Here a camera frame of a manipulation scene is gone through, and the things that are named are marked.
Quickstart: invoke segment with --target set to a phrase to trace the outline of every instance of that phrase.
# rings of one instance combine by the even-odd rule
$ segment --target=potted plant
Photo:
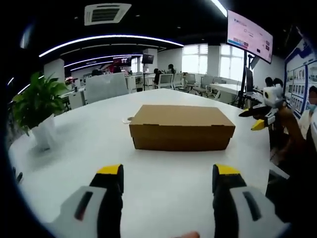
[[[13,116],[17,124],[28,134],[32,130],[38,146],[45,150],[54,143],[54,115],[64,109],[59,96],[67,90],[58,78],[39,78],[39,73],[31,76],[30,86],[13,98]]]

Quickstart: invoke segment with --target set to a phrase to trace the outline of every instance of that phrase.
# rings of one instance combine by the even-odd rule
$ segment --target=desk
[[[234,95],[238,95],[241,86],[237,84],[226,84],[226,83],[212,83],[210,85],[212,88],[223,91],[226,93],[231,93]]]
[[[164,152],[134,149],[129,126],[143,104],[218,107],[236,129],[226,150]],[[10,147],[23,172],[20,187],[40,221],[51,222],[61,203],[89,185],[103,166],[124,165],[122,238],[169,238],[196,230],[213,237],[212,165],[239,169],[246,183],[265,193],[270,168],[268,130],[251,131],[253,118],[241,109],[168,89],[128,94],[88,104],[54,118],[56,148],[37,153],[35,138],[23,135]]]
[[[78,92],[84,92],[84,91],[85,91],[85,87],[82,87],[82,88],[79,88],[79,89],[78,89]],[[60,97],[61,97],[61,98],[66,98],[66,97],[68,97],[68,96],[70,96],[70,95],[72,95],[72,94],[74,94],[74,93],[75,93],[75,91],[72,90],[72,91],[70,91],[70,92],[67,92],[67,93],[62,94]]]

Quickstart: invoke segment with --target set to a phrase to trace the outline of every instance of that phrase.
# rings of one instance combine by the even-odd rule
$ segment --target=green leaves
[[[13,97],[12,100],[15,102],[19,102],[19,101],[23,100],[23,96],[21,94],[17,94]]]
[[[13,98],[13,115],[18,125],[24,130],[38,126],[52,114],[63,111],[64,104],[59,96],[67,90],[64,83],[59,83],[58,78],[39,79],[39,73],[31,76],[31,85]]]

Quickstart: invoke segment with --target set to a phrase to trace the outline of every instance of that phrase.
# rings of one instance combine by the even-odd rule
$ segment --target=poster
[[[310,47],[301,40],[285,60],[285,97],[300,118],[309,106],[308,91],[317,85],[317,60]]]

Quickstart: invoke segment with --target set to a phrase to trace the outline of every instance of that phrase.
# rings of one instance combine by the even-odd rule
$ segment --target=led light strip
[[[85,59],[82,61],[78,61],[75,63],[70,63],[68,65],[65,65],[64,67],[68,67],[77,63],[82,63],[82,62],[86,62],[86,61],[92,61],[92,60],[99,60],[99,59],[104,59],[104,58],[113,58],[113,57],[127,57],[127,56],[142,56],[141,54],[134,54],[134,55],[116,55],[116,56],[103,56],[103,57],[98,57],[98,58],[92,58],[92,59]]]
[[[18,92],[18,94],[22,93],[29,86],[30,86],[30,84],[26,85],[20,92]]]
[[[216,5],[216,7],[218,7],[218,9],[221,11],[221,13],[225,16],[228,17],[228,12],[227,10],[223,7],[223,5],[221,5],[221,3],[219,2],[219,0],[211,0],[213,2],[213,4]]]
[[[90,64],[90,65],[85,65],[85,66],[82,66],[82,67],[73,68],[73,69],[71,69],[70,71],[74,71],[74,70],[77,70],[77,69],[80,69],[80,68],[90,67],[90,66],[97,65],[97,64],[102,64],[102,63],[112,63],[112,62],[113,62],[113,61],[100,62],[100,63],[93,63],[93,64]]]
[[[8,84],[7,84],[8,86],[9,86],[9,84],[12,82],[12,80],[14,80],[14,77],[12,77],[12,78],[10,79],[10,81],[9,81]]]
[[[14,77],[12,77],[11,79],[10,79],[10,81],[8,82],[8,86],[9,86],[9,84],[12,82],[12,80],[14,80]]]
[[[120,56],[120,57],[113,57],[113,59],[121,59],[121,58],[131,58],[131,56]]]
[[[173,45],[177,45],[177,46],[181,46],[183,47],[184,45],[176,43],[176,42],[172,42],[172,41],[167,41],[167,40],[163,40],[163,39],[159,39],[159,38],[154,38],[154,37],[148,37],[148,36],[134,36],[134,35],[103,35],[103,36],[92,36],[92,37],[87,37],[87,38],[82,38],[82,39],[78,39],[78,40],[74,40],[74,41],[69,41],[67,43],[61,44],[59,46],[56,46],[54,48],[51,48],[48,51],[45,51],[44,53],[40,54],[39,57],[43,57],[45,55],[47,55],[50,52],[53,52],[59,48],[62,48],[64,46],[68,46],[71,44],[75,44],[78,42],[82,42],[82,41],[88,41],[88,40],[95,40],[95,39],[103,39],[103,38],[138,38],[138,39],[145,39],[145,40],[154,40],[154,41],[161,41],[161,42],[165,42],[165,43],[170,43]]]

